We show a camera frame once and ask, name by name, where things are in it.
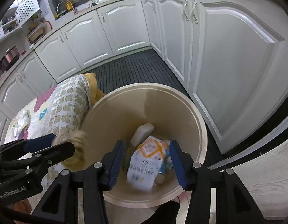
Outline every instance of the pot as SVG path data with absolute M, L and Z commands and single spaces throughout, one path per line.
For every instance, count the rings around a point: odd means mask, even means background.
M 2 72 L 8 71 L 18 59 L 19 59 L 19 51 L 14 46 L 11 49 L 7 50 L 6 54 L 1 59 L 0 70 Z

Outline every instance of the beige trash can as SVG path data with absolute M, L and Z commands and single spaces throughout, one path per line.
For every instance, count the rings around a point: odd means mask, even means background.
M 86 115 L 81 130 L 87 133 L 86 166 L 100 161 L 117 140 L 129 142 L 137 128 L 147 122 L 152 135 L 177 140 L 194 161 L 204 162 L 207 134 L 194 103 L 174 88 L 156 83 L 137 83 L 118 88 L 99 100 Z M 128 208 L 148 208 L 172 200 L 183 192 L 174 171 L 151 193 L 133 189 L 120 170 L 106 201 Z

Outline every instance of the wooden floor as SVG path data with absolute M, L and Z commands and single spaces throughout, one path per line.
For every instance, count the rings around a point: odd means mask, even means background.
M 155 82 L 173 87 L 189 97 L 177 77 L 153 49 L 124 56 L 88 72 L 96 74 L 98 88 L 106 94 L 132 83 Z M 207 136 L 204 165 L 210 166 L 223 158 L 208 127 Z

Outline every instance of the package with barcode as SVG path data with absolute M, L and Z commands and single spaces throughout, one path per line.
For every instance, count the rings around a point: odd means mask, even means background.
M 154 185 L 166 152 L 169 151 L 169 141 L 159 140 L 149 136 L 131 157 L 127 172 L 128 182 L 136 189 L 150 191 Z

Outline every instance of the cabinet door panel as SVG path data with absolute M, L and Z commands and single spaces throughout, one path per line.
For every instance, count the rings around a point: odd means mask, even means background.
M 0 111 L 0 145 L 4 144 L 10 122 L 10 119 Z
M 82 69 L 113 56 L 96 11 L 75 19 L 61 32 Z
M 157 0 L 163 36 L 164 61 L 186 89 L 188 89 L 193 40 L 190 6 L 191 0 Z
M 57 83 L 81 70 L 59 30 L 43 41 L 35 52 Z
M 27 86 L 16 71 L 13 71 L 0 88 L 0 110 L 12 119 L 36 94 Z
M 269 0 L 197 1 L 200 35 L 189 94 L 224 153 L 287 96 L 288 17 Z
M 124 0 L 97 9 L 114 55 L 149 46 L 141 0 Z
M 16 70 L 37 96 L 56 85 L 56 81 L 34 51 L 20 63 Z
M 163 58 L 163 48 L 161 40 L 161 29 L 157 17 L 157 6 L 155 0 L 141 0 L 144 10 L 150 45 Z

